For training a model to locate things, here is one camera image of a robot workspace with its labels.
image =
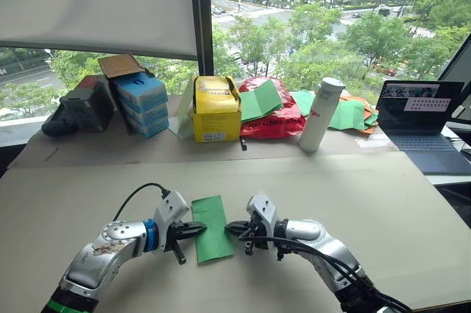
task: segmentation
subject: label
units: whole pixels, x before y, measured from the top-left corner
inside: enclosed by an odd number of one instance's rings
[[[204,133],[204,141],[224,141],[226,139],[226,133]]]
[[[450,104],[450,98],[407,98],[405,112],[445,112]]]

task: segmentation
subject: white bottle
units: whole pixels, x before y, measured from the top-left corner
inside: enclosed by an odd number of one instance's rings
[[[306,152],[313,152],[319,148],[325,131],[337,105],[345,85],[332,77],[324,77],[317,86],[316,98],[312,102],[311,112],[306,125],[302,130],[299,146]]]

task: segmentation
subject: stacked blue boxes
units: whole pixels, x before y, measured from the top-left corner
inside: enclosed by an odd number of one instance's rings
[[[113,79],[126,120],[150,138],[169,126],[167,91],[158,78],[136,72]]]

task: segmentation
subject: black cable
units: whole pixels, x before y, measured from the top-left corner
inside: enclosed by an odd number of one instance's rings
[[[123,204],[121,205],[121,207],[119,208],[118,212],[116,213],[116,215],[114,216],[114,218],[112,219],[112,221],[116,221],[119,217],[119,215],[121,214],[121,212],[123,211],[124,207],[127,205],[127,203],[132,199],[132,197],[134,197],[134,195],[136,195],[140,190],[146,188],[147,186],[157,186],[158,188],[160,188],[160,190],[162,191],[162,199],[165,199],[167,197],[167,195],[170,194],[170,191],[168,189],[165,189],[164,187],[162,187],[160,184],[158,183],[146,183],[146,184],[143,184],[142,186],[140,186],[139,188],[137,188],[135,191],[133,191],[131,193],[131,195],[129,197],[127,197],[127,199],[123,202]]]
[[[292,247],[292,250],[296,252],[302,252],[302,253],[308,253],[312,254],[315,256],[318,256],[322,259],[324,259],[331,267],[333,267],[335,270],[341,273],[341,275],[347,279],[350,283],[354,284],[356,281],[362,285],[363,289],[366,291],[371,292],[373,295],[376,295],[377,298],[379,298],[381,301],[385,303],[385,306],[390,306],[392,308],[395,308],[399,312],[403,313],[410,313],[412,310],[407,307],[404,303],[396,300],[393,297],[390,297],[388,295],[383,294],[373,286],[371,286],[369,283],[367,283],[362,277],[360,277],[355,270],[351,269],[348,265],[346,265],[343,261],[334,258],[332,256],[328,256],[320,251],[318,251],[315,248],[310,247],[309,245],[306,245],[302,242],[294,241],[292,239],[286,239],[286,238],[278,238],[278,237],[265,237],[265,236],[252,236],[252,237],[242,237],[240,236],[239,241],[242,242],[274,242],[274,243],[281,243],[285,245],[289,245]],[[339,265],[343,267],[348,274],[350,274],[352,277],[355,278],[353,280],[345,271],[341,270],[339,268]]]

